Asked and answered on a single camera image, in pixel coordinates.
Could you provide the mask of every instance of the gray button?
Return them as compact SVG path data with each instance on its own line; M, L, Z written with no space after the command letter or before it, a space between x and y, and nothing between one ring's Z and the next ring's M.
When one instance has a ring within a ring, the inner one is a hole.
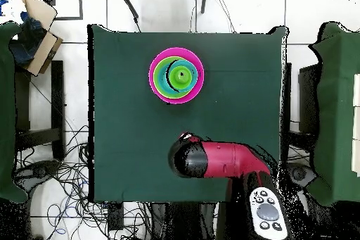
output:
M270 225L267 222L262 222L260 224L260 228L262 228L263 230L267 230L268 228L270 228Z
M259 204L261 204L262 202L264 202L264 199L261 196L257 196L255 198L256 202L258 202Z
M276 230L276 231L281 231L283 228L280 226L279 223L277 222L273 222L273 228Z
M270 204L262 204L258 207L257 216L263 220L277 220L278 210Z

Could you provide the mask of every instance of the green bowl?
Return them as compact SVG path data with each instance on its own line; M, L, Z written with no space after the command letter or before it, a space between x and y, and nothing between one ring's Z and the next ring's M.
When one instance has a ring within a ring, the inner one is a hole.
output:
M164 58L162 59L156 66L155 66L155 69L154 69L154 75L153 75L153 79L154 79L154 85L155 85L155 88L159 91L159 93L161 95L163 95L164 97L168 98L168 99L180 99L181 97L184 97L185 95L187 95L191 90L189 91L186 91L186 92L179 92L179 93L175 93L175 94L170 94L170 93L166 93L166 92L163 92L163 90L161 89L161 86L159 85L159 71L161 68L163 68L164 66L166 66L166 64L170 64L171 62L173 61L176 61L176 60L185 60L184 58L182 57L176 57L176 56L173 56L173 57L167 57L167 58Z

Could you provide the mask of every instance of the cardboard box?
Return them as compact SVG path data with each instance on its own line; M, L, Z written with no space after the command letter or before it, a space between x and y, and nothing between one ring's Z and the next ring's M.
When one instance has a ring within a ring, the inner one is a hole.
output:
M58 13L54 7L48 5L42 0L22 1L25 3L29 16L38 20L42 27L47 31L44 39L37 49L34 60L32 60L29 65L23 67L27 71L30 71L33 75L38 75L39 72L44 73L46 71L61 42L63 42L60 37L57 37L49 32L50 26Z

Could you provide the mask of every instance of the blue cloth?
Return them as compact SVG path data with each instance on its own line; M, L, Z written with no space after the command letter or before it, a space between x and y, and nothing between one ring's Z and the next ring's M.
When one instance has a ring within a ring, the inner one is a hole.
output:
M42 39L45 37L46 30L41 23L29 16L20 25L22 32L18 34L18 40L11 40L9 48L14 55L15 62L20 65L28 65L35 56Z
M8 0L0 0L0 16L3 15L3 13L1 12L1 5L4 5L6 3L8 3Z

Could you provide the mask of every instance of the black button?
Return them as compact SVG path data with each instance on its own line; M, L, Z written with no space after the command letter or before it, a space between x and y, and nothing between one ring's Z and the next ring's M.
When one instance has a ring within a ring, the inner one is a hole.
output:
M263 203L264 202L264 199L261 197L261 196L257 196L255 198L256 202L258 202L259 204Z
M270 225L267 222L262 222L260 224L260 228L262 228L263 230L267 230L268 228L270 228Z
M278 222L273 222L273 228L276 231L281 231L283 229Z

